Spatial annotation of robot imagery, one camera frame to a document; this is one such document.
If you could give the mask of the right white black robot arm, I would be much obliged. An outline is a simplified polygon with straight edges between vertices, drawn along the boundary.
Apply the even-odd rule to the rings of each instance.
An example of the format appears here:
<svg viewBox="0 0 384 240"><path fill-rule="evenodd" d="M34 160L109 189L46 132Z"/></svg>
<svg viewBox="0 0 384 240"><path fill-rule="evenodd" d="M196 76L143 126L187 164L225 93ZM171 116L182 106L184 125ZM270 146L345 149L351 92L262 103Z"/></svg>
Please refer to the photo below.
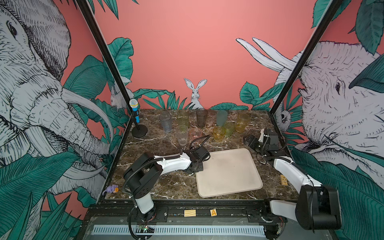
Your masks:
<svg viewBox="0 0 384 240"><path fill-rule="evenodd" d="M293 185L299 197L295 202L268 200L267 210L275 216L296 221L305 230L338 230L342 214L338 191L311 177L289 155L286 144L280 144L277 132L262 129L260 136L252 134L243 142Z"/></svg>

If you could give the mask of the light green tall glass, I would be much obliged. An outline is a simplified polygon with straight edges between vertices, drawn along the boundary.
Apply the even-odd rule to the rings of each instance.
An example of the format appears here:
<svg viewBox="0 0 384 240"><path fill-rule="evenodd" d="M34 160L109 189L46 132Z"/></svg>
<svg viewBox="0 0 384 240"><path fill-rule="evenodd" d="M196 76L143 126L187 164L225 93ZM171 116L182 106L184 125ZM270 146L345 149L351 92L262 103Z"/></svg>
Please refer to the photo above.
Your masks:
<svg viewBox="0 0 384 240"><path fill-rule="evenodd" d="M190 126L190 113L185 110L179 110L177 112L177 125L178 126Z"/></svg>

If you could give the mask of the blue tall plastic glass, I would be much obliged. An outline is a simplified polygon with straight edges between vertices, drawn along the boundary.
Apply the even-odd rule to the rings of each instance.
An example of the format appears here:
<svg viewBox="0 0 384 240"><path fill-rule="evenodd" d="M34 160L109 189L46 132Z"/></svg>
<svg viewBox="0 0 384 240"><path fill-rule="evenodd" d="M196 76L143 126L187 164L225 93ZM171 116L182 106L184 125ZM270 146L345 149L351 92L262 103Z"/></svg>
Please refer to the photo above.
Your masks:
<svg viewBox="0 0 384 240"><path fill-rule="evenodd" d="M170 133L172 131L173 125L171 113L169 111L163 111L159 116L159 120L161 122L164 132L167 134Z"/></svg>

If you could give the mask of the beige plastic tray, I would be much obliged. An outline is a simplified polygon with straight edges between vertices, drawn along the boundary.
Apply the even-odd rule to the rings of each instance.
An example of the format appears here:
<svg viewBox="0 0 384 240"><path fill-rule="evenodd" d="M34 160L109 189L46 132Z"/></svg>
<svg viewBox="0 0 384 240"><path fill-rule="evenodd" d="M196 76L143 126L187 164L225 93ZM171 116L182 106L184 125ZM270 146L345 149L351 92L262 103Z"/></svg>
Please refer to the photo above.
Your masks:
<svg viewBox="0 0 384 240"><path fill-rule="evenodd" d="M203 171L196 173L198 194L202 198L259 190L261 176L246 148L210 153Z"/></svg>

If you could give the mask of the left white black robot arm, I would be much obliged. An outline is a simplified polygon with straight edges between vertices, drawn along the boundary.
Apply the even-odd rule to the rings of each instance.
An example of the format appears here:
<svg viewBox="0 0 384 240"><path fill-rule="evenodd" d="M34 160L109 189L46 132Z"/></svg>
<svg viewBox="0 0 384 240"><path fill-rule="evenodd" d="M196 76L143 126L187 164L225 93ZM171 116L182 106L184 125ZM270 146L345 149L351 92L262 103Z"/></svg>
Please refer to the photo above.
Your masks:
<svg viewBox="0 0 384 240"><path fill-rule="evenodd" d="M153 213L155 205L151 191L160 176L175 171L188 174L201 172L204 169L203 162L210 157L209 151L203 146L168 156L146 152L125 171L123 192L131 195L143 215Z"/></svg>

